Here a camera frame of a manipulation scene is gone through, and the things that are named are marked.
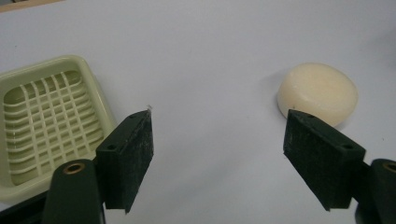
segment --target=plastic soap dish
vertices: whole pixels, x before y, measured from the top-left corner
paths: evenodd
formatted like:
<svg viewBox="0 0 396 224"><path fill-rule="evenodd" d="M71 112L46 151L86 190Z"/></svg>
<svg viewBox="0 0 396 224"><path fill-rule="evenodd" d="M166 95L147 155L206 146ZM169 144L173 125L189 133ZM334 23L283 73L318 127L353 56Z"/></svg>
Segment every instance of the plastic soap dish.
<svg viewBox="0 0 396 224"><path fill-rule="evenodd" d="M53 171L93 159L115 128L90 68L63 56L0 75L0 201L18 203L49 188Z"/></svg>

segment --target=light green soap dish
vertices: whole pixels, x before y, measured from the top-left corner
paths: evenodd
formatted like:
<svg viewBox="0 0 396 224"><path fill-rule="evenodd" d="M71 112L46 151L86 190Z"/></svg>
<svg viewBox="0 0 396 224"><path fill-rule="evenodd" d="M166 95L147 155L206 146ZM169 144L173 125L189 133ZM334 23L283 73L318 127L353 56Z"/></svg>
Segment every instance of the light green soap dish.
<svg viewBox="0 0 396 224"><path fill-rule="evenodd" d="M49 188L53 171L93 159L116 123L86 62L63 56L0 75L0 201Z"/></svg>

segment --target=grid drainage slots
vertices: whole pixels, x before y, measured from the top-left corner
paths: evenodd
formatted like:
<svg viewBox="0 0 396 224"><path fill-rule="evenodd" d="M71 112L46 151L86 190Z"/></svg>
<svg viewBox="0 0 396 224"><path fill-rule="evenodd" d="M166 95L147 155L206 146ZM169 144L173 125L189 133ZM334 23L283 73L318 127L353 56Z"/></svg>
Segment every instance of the grid drainage slots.
<svg viewBox="0 0 396 224"><path fill-rule="evenodd" d="M12 89L4 109L9 174L16 186L89 156L104 139L90 95L75 71Z"/></svg>

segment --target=white soap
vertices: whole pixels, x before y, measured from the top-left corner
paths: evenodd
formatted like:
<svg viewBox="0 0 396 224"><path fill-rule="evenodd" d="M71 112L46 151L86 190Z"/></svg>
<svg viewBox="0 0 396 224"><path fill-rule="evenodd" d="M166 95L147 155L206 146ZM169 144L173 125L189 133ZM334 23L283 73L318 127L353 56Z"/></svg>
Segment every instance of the white soap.
<svg viewBox="0 0 396 224"><path fill-rule="evenodd" d="M335 126L344 121L358 103L358 90L342 72L323 63L302 63L290 70L277 93L280 111L312 114Z"/></svg>

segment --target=white background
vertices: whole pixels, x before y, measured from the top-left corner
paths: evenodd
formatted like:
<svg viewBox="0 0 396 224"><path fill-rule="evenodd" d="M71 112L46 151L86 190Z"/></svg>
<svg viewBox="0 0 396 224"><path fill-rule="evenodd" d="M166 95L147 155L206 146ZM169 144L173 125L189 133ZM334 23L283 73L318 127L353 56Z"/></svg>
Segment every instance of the white background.
<svg viewBox="0 0 396 224"><path fill-rule="evenodd" d="M299 63L346 73L360 99L338 130L366 162L396 160L394 0L67 0L0 14L0 72L64 54L87 60L117 122L153 107L153 161L131 213L107 223L355 223L355 202L326 212L283 155L275 97Z"/></svg>

